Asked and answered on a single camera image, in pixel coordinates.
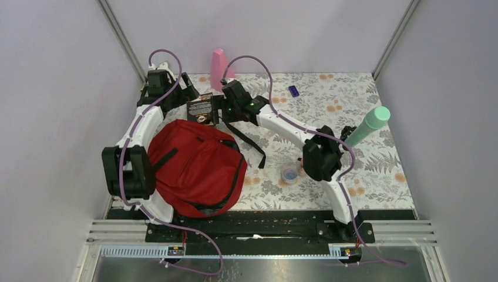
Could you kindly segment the red student backpack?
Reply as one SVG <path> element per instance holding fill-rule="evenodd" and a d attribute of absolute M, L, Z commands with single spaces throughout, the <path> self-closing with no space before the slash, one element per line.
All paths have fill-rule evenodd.
<path fill-rule="evenodd" d="M 218 216 L 240 198 L 247 161 L 226 132 L 177 119 L 152 139 L 148 156 L 157 191 L 184 217 L 206 218 L 200 209 L 219 209 Z"/>

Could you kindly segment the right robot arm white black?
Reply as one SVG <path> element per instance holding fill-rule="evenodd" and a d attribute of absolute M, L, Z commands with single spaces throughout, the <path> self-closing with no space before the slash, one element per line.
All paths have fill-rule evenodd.
<path fill-rule="evenodd" d="M 288 140 L 300 149 L 304 172 L 313 180 L 320 182 L 332 205 L 337 225 L 338 237 L 351 242 L 360 234 L 356 222 L 357 210 L 353 208 L 346 188 L 339 180 L 343 175 L 340 148 L 345 143 L 334 136 L 328 126 L 310 129 L 284 113 L 278 112 L 271 101 L 263 96 L 252 97 L 236 79 L 222 79 L 224 96 L 218 98 L 216 105 L 221 110 L 221 120 L 239 138 L 247 137 L 232 126 L 235 122 L 248 122 L 268 129 Z"/>

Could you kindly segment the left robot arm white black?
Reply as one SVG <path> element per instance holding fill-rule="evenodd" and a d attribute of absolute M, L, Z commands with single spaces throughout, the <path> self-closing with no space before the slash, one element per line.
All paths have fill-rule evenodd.
<path fill-rule="evenodd" d="M 173 206 L 156 189 L 147 151 L 166 113 L 198 96 L 187 73 L 175 77 L 166 67 L 149 70 L 131 125 L 116 145 L 102 151 L 109 194 L 121 198 L 126 207 L 143 212 L 151 223 L 161 224 L 159 232 L 167 241 L 179 239 L 182 226 L 173 220 Z"/>

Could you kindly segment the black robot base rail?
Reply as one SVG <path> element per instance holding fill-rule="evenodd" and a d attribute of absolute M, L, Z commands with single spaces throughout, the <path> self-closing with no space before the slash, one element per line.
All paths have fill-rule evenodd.
<path fill-rule="evenodd" d="M 249 244 L 271 248 L 309 244 L 346 244 L 354 247 L 357 236 L 352 225 L 336 223 L 332 216 L 331 210 L 230 211 L 214 219 L 175 216 L 173 224 L 204 232 L 214 239 L 219 248 Z M 411 210 L 360 210 L 356 217 L 359 233 L 366 243 L 375 243 L 379 237 L 368 221 L 391 223 L 396 220 L 415 220 L 415 215 Z M 146 243 L 180 243 L 183 246 L 185 235 L 182 230 L 150 223 L 146 226 Z M 187 244 L 212 245 L 202 235 L 192 231 L 187 232 L 184 246 Z"/>

